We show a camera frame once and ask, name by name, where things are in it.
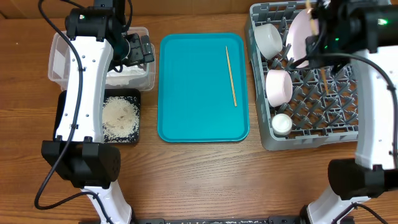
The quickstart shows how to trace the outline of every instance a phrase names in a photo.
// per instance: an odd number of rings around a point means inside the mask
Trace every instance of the white powder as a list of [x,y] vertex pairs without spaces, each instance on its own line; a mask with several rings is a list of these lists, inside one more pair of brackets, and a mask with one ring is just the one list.
[[138,108],[126,98],[132,97],[109,97],[104,103],[104,135],[111,142],[131,142],[132,134],[138,132]]
[[128,85],[130,80],[141,79],[148,76],[148,67],[145,65],[135,65],[127,67],[123,65],[123,71],[121,73],[115,72],[114,70],[109,71],[106,74],[106,84],[117,86],[117,85]]

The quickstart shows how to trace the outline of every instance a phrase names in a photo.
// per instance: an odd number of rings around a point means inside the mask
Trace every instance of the plastic tray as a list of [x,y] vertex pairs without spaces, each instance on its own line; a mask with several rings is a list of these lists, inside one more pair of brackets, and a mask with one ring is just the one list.
[[[237,107],[225,46],[228,46]],[[160,44],[158,133],[167,142],[241,141],[249,132],[244,45],[236,34],[174,34]]]
[[[358,140],[358,106],[355,72],[348,65],[336,76],[326,71],[329,94],[326,95],[319,70],[307,68],[289,71],[294,90],[292,101],[273,108],[265,93],[265,77],[270,69],[285,70],[295,59],[287,58],[290,45],[285,45],[289,24],[303,9],[305,2],[273,2],[254,4],[245,26],[248,55],[256,82],[256,108],[265,149],[303,149],[322,144]],[[263,24],[275,25],[284,46],[274,60],[261,57],[254,39],[253,29]],[[274,135],[271,119],[275,114],[285,113],[293,122],[291,134],[285,138]]]
[[[137,33],[140,36],[149,35],[145,27],[130,27],[128,34]],[[155,47],[152,44],[152,51],[155,55]],[[54,35],[50,58],[49,58],[49,79],[58,83],[61,90],[68,88],[70,51],[68,44],[56,33]],[[146,65],[133,66],[129,73],[124,68],[122,74],[108,72],[106,77],[107,89],[135,88],[139,91],[149,91],[155,85],[156,61]]]

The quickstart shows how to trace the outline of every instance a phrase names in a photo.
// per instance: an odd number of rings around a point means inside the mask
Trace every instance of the white bowl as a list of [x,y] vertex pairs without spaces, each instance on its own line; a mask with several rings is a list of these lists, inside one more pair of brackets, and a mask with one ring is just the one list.
[[280,106],[292,99],[293,84],[289,73],[282,70],[269,70],[266,78],[267,99],[271,106]]
[[265,24],[254,29],[254,38],[261,54],[268,60],[282,50],[282,38],[272,24]]
[[[286,45],[291,44],[289,52],[287,52],[287,58],[294,58],[298,60],[304,58],[307,55],[305,50],[305,39],[312,35],[311,24],[310,24],[310,10],[303,9],[294,18],[289,28],[289,33],[286,37]],[[315,26],[318,32],[318,20],[315,19]],[[308,61],[304,61],[297,68],[302,68],[308,65]]]

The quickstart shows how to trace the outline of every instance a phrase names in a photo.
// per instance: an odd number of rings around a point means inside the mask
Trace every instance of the green light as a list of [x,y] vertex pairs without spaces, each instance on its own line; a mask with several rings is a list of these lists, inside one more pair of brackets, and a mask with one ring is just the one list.
[[377,23],[381,26],[387,25],[388,24],[388,20],[387,19],[378,19]]

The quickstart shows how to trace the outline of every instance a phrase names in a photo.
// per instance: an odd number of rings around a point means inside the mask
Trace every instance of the clear plastic container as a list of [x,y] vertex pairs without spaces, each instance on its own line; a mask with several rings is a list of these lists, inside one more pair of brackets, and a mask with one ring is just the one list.
[[[137,33],[139,36],[149,35],[145,27],[130,27],[128,34]],[[155,57],[155,47],[153,44],[152,51]],[[58,83],[61,90],[68,88],[70,69],[70,52],[68,44],[56,33],[54,35],[50,58],[49,58],[49,79]],[[155,85],[156,74],[156,58],[155,61],[146,65],[136,65],[133,67],[123,67],[122,73],[114,71],[108,72],[106,75],[107,89],[115,88],[135,88],[139,91],[149,91]]]

